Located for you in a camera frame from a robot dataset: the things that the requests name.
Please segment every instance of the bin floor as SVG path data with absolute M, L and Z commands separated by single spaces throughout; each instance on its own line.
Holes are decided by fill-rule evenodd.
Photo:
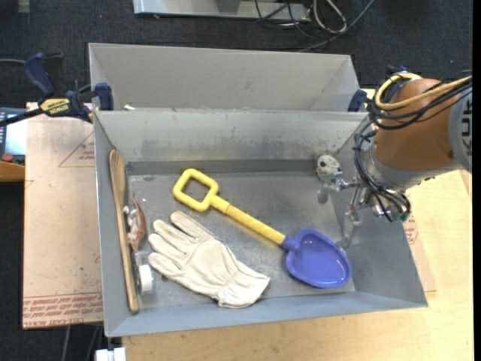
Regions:
M 332 203 L 317 202 L 319 181 L 314 173 L 290 172 L 223 172 L 209 174 L 219 184 L 219 196 L 235 207 L 268 224 L 284 235 L 296 236 L 302 229 L 315 229 L 332 241 L 340 240 Z M 354 291 L 352 280 L 337 289 L 319 289 L 293 278 L 287 271 L 286 252 L 272 241 L 242 226 L 220 211 L 211 208 L 203 213 L 179 203 L 172 187 L 180 174 L 131 175 L 129 195 L 144 211 L 148 234 L 153 233 L 157 219 L 169 221 L 172 212 L 181 210 L 209 229 L 234 255 L 250 268 L 271 278 L 263 298 L 321 295 Z M 185 192 L 202 200 L 207 189 L 190 181 Z M 148 241 L 142 247 L 151 251 Z M 153 270 L 154 293 L 141 297 L 142 308 L 212 303 L 206 296 L 191 292 Z

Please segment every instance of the white leather glove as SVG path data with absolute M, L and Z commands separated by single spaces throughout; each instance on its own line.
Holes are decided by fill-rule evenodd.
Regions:
M 256 302 L 270 278 L 236 260 L 234 254 L 200 223 L 182 211 L 171 215 L 178 227 L 156 220 L 149 235 L 149 264 L 165 277 L 209 296 L 225 308 Z

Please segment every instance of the gray metal bin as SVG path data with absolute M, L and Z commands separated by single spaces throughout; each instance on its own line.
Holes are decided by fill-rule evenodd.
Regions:
M 218 211 L 192 211 L 171 193 L 184 169 L 197 168 L 216 179 L 224 198 L 284 234 L 314 228 L 339 241 L 351 194 L 320 205 L 314 168 L 328 153 L 354 174 L 352 134 L 365 114 L 346 111 L 358 88 L 348 56 L 91 44 L 90 60 L 92 85 L 108 83 L 116 103 L 94 119 L 107 336 L 427 305 L 401 223 L 363 214 L 365 224 L 346 251 L 352 280 L 324 290 L 291 278 L 277 245 Z M 295 92 L 286 88 L 292 82 Z M 126 162 L 129 195 L 142 202 L 150 230 L 173 211 L 190 214 L 240 261 L 271 277 L 260 300 L 220 308 L 155 273 L 154 293 L 140 297 L 137 314 L 130 312 L 108 166 L 113 148 Z

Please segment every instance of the blue shovel blade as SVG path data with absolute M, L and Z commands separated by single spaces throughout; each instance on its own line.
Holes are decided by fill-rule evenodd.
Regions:
M 301 230 L 295 238 L 286 237 L 286 265 L 291 275 L 321 288 L 341 287 L 351 278 L 346 254 L 329 238 L 312 229 Z

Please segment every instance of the yellow shovel shaft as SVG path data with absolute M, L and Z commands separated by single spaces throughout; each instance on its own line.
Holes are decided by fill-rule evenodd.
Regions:
M 224 211 L 225 214 L 229 215 L 230 218 L 242 223 L 243 225 L 250 227 L 255 232 L 262 234 L 266 238 L 271 239 L 278 245 L 281 245 L 284 241 L 285 235 L 273 229 L 272 227 L 266 225 L 265 223 L 251 217 L 249 214 L 244 213 L 238 208 L 229 205 Z
M 182 191 L 184 186 L 191 178 L 196 179 L 209 188 L 209 191 L 202 202 L 193 199 L 191 196 L 188 196 Z M 284 234 L 272 229 L 272 227 L 264 224 L 260 220 L 257 220 L 256 218 L 251 217 L 249 214 L 244 213 L 238 208 L 232 206 L 225 199 L 222 199 L 217 195 L 218 191 L 219 185 L 214 179 L 208 177 L 206 174 L 200 171 L 195 170 L 194 168 L 188 168 L 184 171 L 184 173 L 182 173 L 179 180 L 175 183 L 172 193 L 174 194 L 176 200 L 182 202 L 190 208 L 193 208 L 196 211 L 206 211 L 209 206 L 212 206 L 224 214 L 229 215 L 230 218 L 238 221 L 239 223 L 250 227 L 255 232 L 271 239 L 277 244 L 281 245 L 283 243 L 285 238 Z

